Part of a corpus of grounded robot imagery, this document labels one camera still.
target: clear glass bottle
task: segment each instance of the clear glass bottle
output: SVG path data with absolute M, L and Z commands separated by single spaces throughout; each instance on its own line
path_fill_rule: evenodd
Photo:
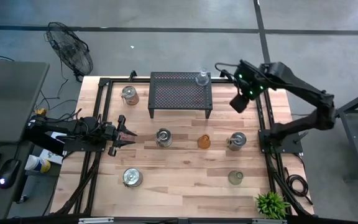
M 209 82 L 208 72 L 206 71 L 205 68 L 202 68 L 200 70 L 200 74 L 196 76 L 196 83 L 200 86 L 205 86 L 208 84 L 208 82 Z

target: wooden tabletop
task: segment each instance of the wooden tabletop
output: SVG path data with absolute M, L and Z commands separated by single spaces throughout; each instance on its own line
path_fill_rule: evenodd
M 82 108 L 80 116 L 92 116 L 99 78 L 84 78 L 77 104 L 77 109 Z M 127 85 L 134 86 L 140 96 L 135 106 L 121 100 L 120 92 Z M 256 104 L 251 101 L 247 109 L 238 114 L 229 105 L 237 93 L 236 88 L 229 84 L 212 86 L 213 110 L 209 119 L 204 118 L 204 111 L 196 110 L 156 110 L 154 119 L 150 119 L 148 83 L 114 84 L 108 121 L 117 125 L 118 116 L 123 114 L 127 118 L 127 129 L 138 137 L 136 144 L 119 149 L 116 157 L 102 153 L 92 216 L 261 217 L 254 197 L 269 191 L 269 180 L 257 139 L 260 127 Z M 286 92 L 270 91 L 270 99 L 275 121 L 291 121 Z M 155 143 L 155 133 L 160 128 L 167 128 L 172 133 L 173 142 L 168 148 L 160 148 Z M 226 138 L 236 131 L 246 135 L 247 143 L 240 151 L 233 152 L 226 147 Z M 197 147 L 197 139 L 203 134 L 211 137 L 209 149 Z M 83 152 L 75 152 L 64 160 L 51 212 L 61 208 L 78 186 L 83 157 Z M 297 157 L 291 154 L 282 157 L 291 174 L 305 177 Z M 122 174 L 130 167 L 139 169 L 144 177 L 143 183 L 134 189 L 122 184 Z M 227 175 L 232 170 L 244 173 L 240 185 L 229 183 Z M 306 199 L 297 199 L 313 213 L 313 207 Z

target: desk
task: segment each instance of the desk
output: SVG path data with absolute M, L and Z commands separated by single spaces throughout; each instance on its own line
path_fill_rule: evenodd
M 0 170 L 2 165 L 8 160 L 12 159 L 15 155 L 17 144 L 11 144 L 0 147 L 1 159 L 0 159 Z M 16 181 L 12 187 L 8 189 L 0 189 L 0 219 L 4 219 L 9 214 L 12 202 L 15 201 L 16 197 L 20 197 L 22 193 L 23 184 L 25 184 L 24 166 L 27 162 L 29 154 L 32 152 L 34 144 L 29 141 L 24 141 L 20 144 L 17 152 L 16 159 L 22 163 L 17 173 Z
M 92 116 L 99 78 L 84 78 L 77 104 L 77 109 L 82 108 L 80 116 Z M 134 86 L 140 96 L 135 106 L 123 104 L 121 100 L 120 92 L 126 85 Z M 155 118 L 150 119 L 148 92 L 148 83 L 115 83 L 113 86 L 108 121 L 116 125 L 118 116 L 125 115 L 127 128 L 138 137 L 136 144 L 122 147 L 116 157 L 102 153 L 92 216 L 261 217 L 254 197 L 269 191 L 269 180 L 265 157 L 259 151 L 257 131 L 260 127 L 255 102 L 250 102 L 247 109 L 238 114 L 229 106 L 237 93 L 236 88 L 213 84 L 213 110 L 209 119 L 205 119 L 204 111 L 192 110 L 158 110 Z M 105 97 L 104 89 L 100 113 Z M 286 92 L 271 91 L 270 97 L 275 120 L 291 121 Z M 155 133 L 159 128 L 172 132 L 170 147 L 156 146 Z M 232 152 L 227 149 L 225 140 L 236 131 L 247 136 L 247 144 L 240 151 Z M 196 140 L 202 134 L 211 136 L 209 149 L 197 148 Z M 83 152 L 75 152 L 64 160 L 51 212 L 61 208 L 78 186 L 83 157 Z M 282 157 L 291 174 L 305 177 L 298 158 L 290 154 Z M 144 180 L 138 188 L 128 189 L 122 184 L 122 174 L 129 167 L 143 173 Z M 228 182 L 231 170 L 243 171 L 245 177 L 241 185 L 233 186 Z M 298 200 L 313 213 L 306 199 Z

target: metal base plate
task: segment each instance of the metal base plate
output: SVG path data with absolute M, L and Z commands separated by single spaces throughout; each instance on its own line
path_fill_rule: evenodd
M 300 137 L 299 137 L 298 133 L 291 134 L 291 135 L 285 137 L 285 139 L 282 142 L 282 145 L 279 147 L 276 147 L 275 151 L 270 152 L 270 145 L 266 144 L 266 142 L 265 142 L 265 137 L 266 137 L 266 135 L 269 134 L 269 132 L 270 132 L 269 129 L 259 130 L 259 132 L 258 132 L 260 151 L 262 153 L 301 153 L 301 152 L 303 152 L 302 145 L 299 140 Z
M 63 150 L 68 152 L 103 152 L 106 147 L 106 142 L 101 141 L 99 144 L 90 144 L 81 140 L 65 141 Z

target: table leg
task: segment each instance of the table leg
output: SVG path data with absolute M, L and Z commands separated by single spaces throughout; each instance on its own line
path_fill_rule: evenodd
M 208 119 L 211 115 L 212 110 L 205 110 L 205 119 Z
M 154 109 L 149 109 L 150 118 L 154 118 Z

